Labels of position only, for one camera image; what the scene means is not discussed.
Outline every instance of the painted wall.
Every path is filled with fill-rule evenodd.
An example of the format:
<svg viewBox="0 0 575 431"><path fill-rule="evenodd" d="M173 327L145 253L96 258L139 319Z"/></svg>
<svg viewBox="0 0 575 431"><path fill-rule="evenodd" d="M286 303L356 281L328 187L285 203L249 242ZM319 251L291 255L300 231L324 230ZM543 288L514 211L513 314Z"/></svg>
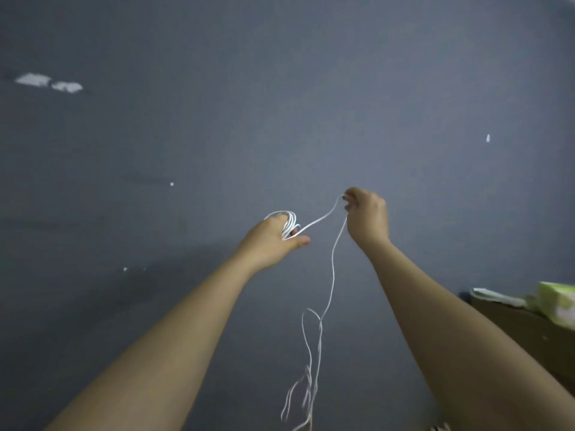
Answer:
<svg viewBox="0 0 575 431"><path fill-rule="evenodd" d="M266 214L307 224L349 186L386 198L395 244L453 292L575 282L563 0L2 2L0 429L44 425ZM186 429L288 429L343 218L246 288ZM432 422L347 234L335 264L317 429Z"/></svg>

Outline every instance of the person's right arm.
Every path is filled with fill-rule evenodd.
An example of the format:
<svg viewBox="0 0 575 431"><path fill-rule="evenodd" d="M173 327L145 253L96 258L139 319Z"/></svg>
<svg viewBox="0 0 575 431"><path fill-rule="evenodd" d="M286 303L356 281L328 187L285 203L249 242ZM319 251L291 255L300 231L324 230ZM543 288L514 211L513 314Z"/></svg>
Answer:
<svg viewBox="0 0 575 431"><path fill-rule="evenodd" d="M385 201L350 188L348 231L376 270L453 431L575 430L575 398L499 327L389 240Z"/></svg>

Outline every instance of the person's left arm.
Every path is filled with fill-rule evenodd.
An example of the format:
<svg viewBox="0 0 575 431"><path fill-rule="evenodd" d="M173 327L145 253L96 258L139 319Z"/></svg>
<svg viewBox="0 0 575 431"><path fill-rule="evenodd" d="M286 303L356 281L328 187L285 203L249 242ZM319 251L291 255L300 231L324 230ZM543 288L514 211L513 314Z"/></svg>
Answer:
<svg viewBox="0 0 575 431"><path fill-rule="evenodd" d="M181 429L245 284L309 243L306 236L282 240L286 220L285 215L270 217L249 231L227 261L112 362L45 431Z"/></svg>

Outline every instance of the bare skin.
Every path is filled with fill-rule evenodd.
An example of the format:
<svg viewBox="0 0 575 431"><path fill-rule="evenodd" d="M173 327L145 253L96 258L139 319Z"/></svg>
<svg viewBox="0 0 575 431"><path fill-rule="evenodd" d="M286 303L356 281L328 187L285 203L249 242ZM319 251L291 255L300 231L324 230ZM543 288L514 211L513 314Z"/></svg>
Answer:
<svg viewBox="0 0 575 431"><path fill-rule="evenodd" d="M575 399L496 325L393 246L383 198L350 188L344 199L349 234L376 270L452 430L575 431ZM46 431L181 429L243 287L255 273L309 243L306 236L282 240L286 220L272 217L249 231L226 262L76 396Z"/></svg>

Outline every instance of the tangled white cord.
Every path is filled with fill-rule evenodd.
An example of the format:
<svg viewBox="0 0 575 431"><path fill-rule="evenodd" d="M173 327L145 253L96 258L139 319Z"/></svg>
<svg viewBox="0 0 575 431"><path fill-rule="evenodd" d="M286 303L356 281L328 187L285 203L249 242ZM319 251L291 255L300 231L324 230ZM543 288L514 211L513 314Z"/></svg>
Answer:
<svg viewBox="0 0 575 431"><path fill-rule="evenodd" d="M290 236L290 233L292 230L297 229L299 227L299 224L297 224L296 214L293 213L292 211L278 210L278 211L275 211L273 213L270 213L268 216L266 216L264 218L264 220L269 218L270 216L274 216L277 214L286 214L287 215L287 221L286 221L286 224L284 226L284 230L282 231L282 239L288 240L288 239L291 239L292 237L298 236L306 228L311 227L313 224L316 224L316 223L320 222L322 219L325 219L327 216L329 216L335 210L335 207L338 205L338 201L339 201L339 197L336 200L334 207L331 210L329 210L329 212L326 215L323 215L319 219L313 221L311 224L307 224L305 227L303 227L301 230L299 230L293 236ZM300 425L298 425L297 427L295 427L293 429L293 431L297 431L298 429L305 427L307 424L309 424L309 431L312 431L313 402L314 402L314 400L316 398L316 394L317 394L317 377L320 373L320 364L321 364L321 334L323 333L323 318L329 309L329 305L331 304L331 298L334 295L334 284L335 284L334 251L335 251L336 245L338 244L338 240L339 240L339 238L343 232L343 229L346 227L346 222L347 222L347 216L346 216L346 220L343 221L343 225L341 227L341 230L339 231L338 238L335 239L334 247L331 250L332 282L331 282L331 290L329 292L329 301L327 303L327 307L321 316L318 313L316 313L315 311L313 311L312 309L309 309L309 308L306 309L307 311L310 311L311 313L313 313L317 317L317 319L319 320L319 323L320 323L320 334L319 334L319 340L317 342L317 369L316 369L315 379L312 377L312 351L309 348L308 339L305 335L305 328L304 328L305 311L301 314L301 330L304 333L305 346L308 348L309 364L305 367L304 375L302 375L302 377L299 378L298 381L296 381L295 384L293 384L291 386L291 388L287 391L284 409L282 410L282 413L280 415L280 419L283 420L284 422L288 420L289 409L290 409L290 405L291 405L291 394L293 393L293 390L296 388L296 386L299 383L301 383L304 378L307 378L308 387L305 391L304 401L301 404L301 407L303 409L305 409L305 411L307 413L307 419L305 420L305 422L303 422Z"/></svg>

